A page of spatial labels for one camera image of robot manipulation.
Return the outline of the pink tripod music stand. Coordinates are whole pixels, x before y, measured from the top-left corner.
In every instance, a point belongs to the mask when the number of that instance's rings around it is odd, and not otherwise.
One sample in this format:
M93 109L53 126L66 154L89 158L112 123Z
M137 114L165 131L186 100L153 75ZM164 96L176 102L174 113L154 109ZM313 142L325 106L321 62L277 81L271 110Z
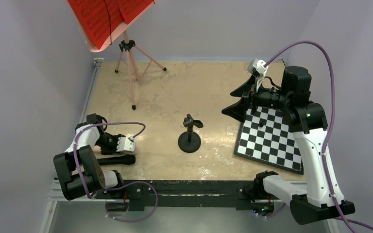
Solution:
M110 35L110 39L115 40L119 36L123 36L123 40L119 44L120 54L116 64L114 71L116 73L119 72L119 67L121 63L124 63L128 67L128 76L129 76L129 89L131 94L131 107L133 110L136 110L136 100L135 100L135 90L134 90L134 81L141 81L146 71L150 67L151 63L155 63L159 66L163 71L167 71L167 68L163 66L159 61L153 58L150 54L148 54L144 49L138 46L134 40L130 40L127 34L127 30L129 29L130 24L126 22L121 23L117 26L117 28L112 32ZM142 74L139 74L135 56L133 53L133 49L138 50L147 58L149 58L149 63L147 64L146 68L144 69Z

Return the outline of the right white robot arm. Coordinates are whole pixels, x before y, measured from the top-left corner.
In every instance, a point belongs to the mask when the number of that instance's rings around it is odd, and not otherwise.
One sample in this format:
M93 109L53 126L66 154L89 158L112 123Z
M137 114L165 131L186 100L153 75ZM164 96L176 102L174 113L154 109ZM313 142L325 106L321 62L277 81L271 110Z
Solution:
M345 217L355 213L353 202L345 199L338 186L325 139L330 129L323 107L310 97L311 75L304 67L284 69L279 88L265 88L266 68L249 68L250 78L232 91L239 102L222 113L244 122L248 110L258 107L277 110L288 125L302 159L306 176L306 189L299 189L281 178L278 173L258 173L249 195L264 198L271 194L290 207L291 214L300 225Z

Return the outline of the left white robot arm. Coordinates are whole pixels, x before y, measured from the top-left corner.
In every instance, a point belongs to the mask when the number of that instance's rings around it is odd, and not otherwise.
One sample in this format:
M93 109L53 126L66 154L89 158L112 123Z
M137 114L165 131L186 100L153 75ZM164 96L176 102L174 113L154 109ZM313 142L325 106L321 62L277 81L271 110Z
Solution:
M76 126L71 145L53 158L57 179L67 200L91 198L91 194L104 189L115 199L125 194L122 176L117 170L102 171L93 149L99 146L102 155L122 154L119 143L124 142L126 136L107 133L105 126L98 126L102 123L106 123L106 118L87 115L86 121Z

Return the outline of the black microphone stand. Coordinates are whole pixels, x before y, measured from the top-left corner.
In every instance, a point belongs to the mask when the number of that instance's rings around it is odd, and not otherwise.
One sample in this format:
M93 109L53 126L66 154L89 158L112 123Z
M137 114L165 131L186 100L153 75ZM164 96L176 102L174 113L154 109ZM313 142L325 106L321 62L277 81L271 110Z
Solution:
M200 120L195 120L191 114L187 114L183 126L186 128L186 132L180 134L178 146L183 152L194 153L201 146L201 138L193 131L193 128L203 128L203 123Z

